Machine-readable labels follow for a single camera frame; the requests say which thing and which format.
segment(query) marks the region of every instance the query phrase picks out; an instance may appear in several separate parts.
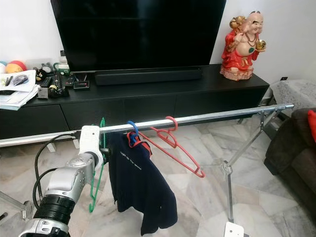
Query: dark blue shirt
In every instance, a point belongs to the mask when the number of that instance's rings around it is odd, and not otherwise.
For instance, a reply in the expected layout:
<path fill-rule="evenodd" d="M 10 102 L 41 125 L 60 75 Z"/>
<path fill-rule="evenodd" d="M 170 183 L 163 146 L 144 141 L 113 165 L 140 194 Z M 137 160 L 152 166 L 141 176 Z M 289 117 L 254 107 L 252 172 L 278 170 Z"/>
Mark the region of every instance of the dark blue shirt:
<path fill-rule="evenodd" d="M 114 200 L 118 211 L 133 206 L 144 214 L 141 235 L 159 228 L 168 228 L 177 220 L 174 193 L 156 166 L 150 160 L 150 147 L 146 142 L 131 146 L 130 133 L 111 133 L 109 148 L 109 173 Z"/>

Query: cabinet drawer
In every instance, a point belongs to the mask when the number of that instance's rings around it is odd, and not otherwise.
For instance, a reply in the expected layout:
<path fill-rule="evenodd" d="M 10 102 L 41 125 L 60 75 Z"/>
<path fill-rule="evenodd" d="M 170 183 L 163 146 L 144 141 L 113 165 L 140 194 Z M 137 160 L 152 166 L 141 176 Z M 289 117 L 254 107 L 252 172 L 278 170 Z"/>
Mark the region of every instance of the cabinet drawer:
<path fill-rule="evenodd" d="M 0 139 L 69 131 L 59 105 L 0 110 Z"/>
<path fill-rule="evenodd" d="M 178 118 L 257 107 L 265 91 L 258 88 L 178 95 L 175 116 Z"/>
<path fill-rule="evenodd" d="M 99 126 L 102 117 L 107 126 L 126 122 L 122 100 L 69 103 L 62 104 L 61 108 L 70 130 L 81 129 L 84 125 Z"/>
<path fill-rule="evenodd" d="M 174 116 L 176 96 L 155 96 L 125 99 L 127 120 L 145 122 Z"/>

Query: black tv screen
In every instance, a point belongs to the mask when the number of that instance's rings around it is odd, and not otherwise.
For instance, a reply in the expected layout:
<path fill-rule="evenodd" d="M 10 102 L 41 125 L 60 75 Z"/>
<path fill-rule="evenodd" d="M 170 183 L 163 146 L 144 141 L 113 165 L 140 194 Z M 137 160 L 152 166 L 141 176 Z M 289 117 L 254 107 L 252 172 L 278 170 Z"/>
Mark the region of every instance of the black tv screen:
<path fill-rule="evenodd" d="M 51 0 L 71 71 L 209 64 L 225 0 Z"/>

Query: colorful ball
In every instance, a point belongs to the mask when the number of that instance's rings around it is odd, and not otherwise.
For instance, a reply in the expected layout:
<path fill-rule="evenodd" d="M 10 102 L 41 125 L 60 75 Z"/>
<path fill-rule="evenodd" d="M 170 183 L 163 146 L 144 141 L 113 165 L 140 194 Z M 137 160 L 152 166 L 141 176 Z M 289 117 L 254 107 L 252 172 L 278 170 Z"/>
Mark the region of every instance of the colorful ball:
<path fill-rule="evenodd" d="M 26 71 L 26 66 L 21 61 L 12 61 L 7 64 L 5 67 L 6 73 L 19 73 L 22 71 Z"/>

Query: red cushion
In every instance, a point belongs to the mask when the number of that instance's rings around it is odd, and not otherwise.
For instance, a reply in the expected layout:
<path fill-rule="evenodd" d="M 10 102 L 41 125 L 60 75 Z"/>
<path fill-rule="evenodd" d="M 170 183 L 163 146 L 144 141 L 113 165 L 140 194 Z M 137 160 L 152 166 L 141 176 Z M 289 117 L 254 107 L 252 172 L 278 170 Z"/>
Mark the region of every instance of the red cushion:
<path fill-rule="evenodd" d="M 312 131 L 312 136 L 316 142 L 316 113 L 313 110 L 308 111 L 308 123 Z"/>

